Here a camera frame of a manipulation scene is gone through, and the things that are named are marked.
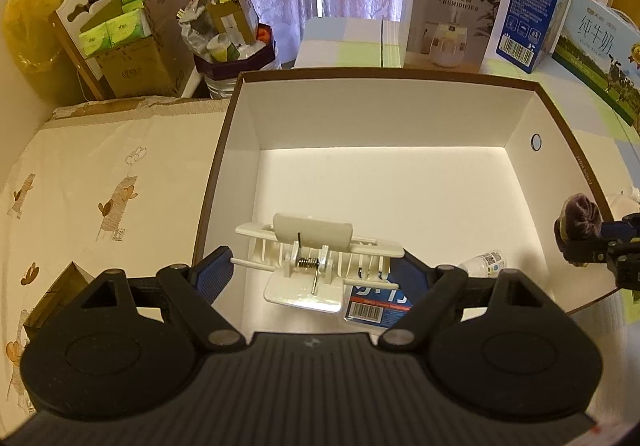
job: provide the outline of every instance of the wooden frame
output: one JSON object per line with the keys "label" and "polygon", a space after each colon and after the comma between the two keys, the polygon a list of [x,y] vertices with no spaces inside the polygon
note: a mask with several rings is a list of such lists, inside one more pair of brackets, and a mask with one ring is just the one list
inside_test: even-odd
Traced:
{"label": "wooden frame", "polygon": [[60,44],[96,100],[114,94],[95,58],[82,57],[78,35],[118,14],[122,14],[120,0],[64,0],[49,17]]}

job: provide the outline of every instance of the metal pin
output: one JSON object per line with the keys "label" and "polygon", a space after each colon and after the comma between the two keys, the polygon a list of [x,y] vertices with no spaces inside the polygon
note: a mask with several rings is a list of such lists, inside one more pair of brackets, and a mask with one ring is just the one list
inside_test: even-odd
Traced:
{"label": "metal pin", "polygon": [[351,270],[351,260],[353,259],[353,253],[350,252],[349,253],[349,263],[347,264],[347,272],[344,274],[344,277],[347,277],[349,275],[349,272]]}
{"label": "metal pin", "polygon": [[369,258],[369,269],[367,269],[367,280],[369,279],[370,275],[371,275],[371,271],[374,270],[374,263],[373,261],[376,259],[375,256],[371,256]]}
{"label": "metal pin", "polygon": [[314,284],[311,287],[311,294],[316,295],[316,285],[318,284],[318,267],[316,267],[316,275],[314,276]]}

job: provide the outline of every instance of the metal spring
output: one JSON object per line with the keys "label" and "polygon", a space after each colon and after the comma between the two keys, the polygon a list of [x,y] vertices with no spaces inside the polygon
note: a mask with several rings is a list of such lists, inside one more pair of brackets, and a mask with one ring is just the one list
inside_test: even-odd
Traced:
{"label": "metal spring", "polygon": [[301,269],[317,269],[320,261],[317,258],[300,257],[296,262],[296,266]]}

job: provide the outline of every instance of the plastic bag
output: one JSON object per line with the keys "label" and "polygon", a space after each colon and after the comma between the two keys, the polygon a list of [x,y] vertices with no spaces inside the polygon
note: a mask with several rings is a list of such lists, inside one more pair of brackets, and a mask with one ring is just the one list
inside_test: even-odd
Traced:
{"label": "plastic bag", "polygon": [[2,31],[9,52],[25,74],[50,70],[62,46],[49,15],[63,0],[8,0]]}

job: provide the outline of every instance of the white bottle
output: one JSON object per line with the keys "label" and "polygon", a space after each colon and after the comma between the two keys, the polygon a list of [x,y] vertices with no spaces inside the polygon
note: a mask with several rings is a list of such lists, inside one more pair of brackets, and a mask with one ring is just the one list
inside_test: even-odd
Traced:
{"label": "white bottle", "polygon": [[625,188],[620,193],[607,195],[607,203],[614,220],[622,220],[631,213],[640,212],[640,190],[633,186]]}
{"label": "white bottle", "polygon": [[460,264],[460,269],[468,272],[469,276],[496,278],[498,273],[507,267],[502,251],[494,250],[479,254]]}

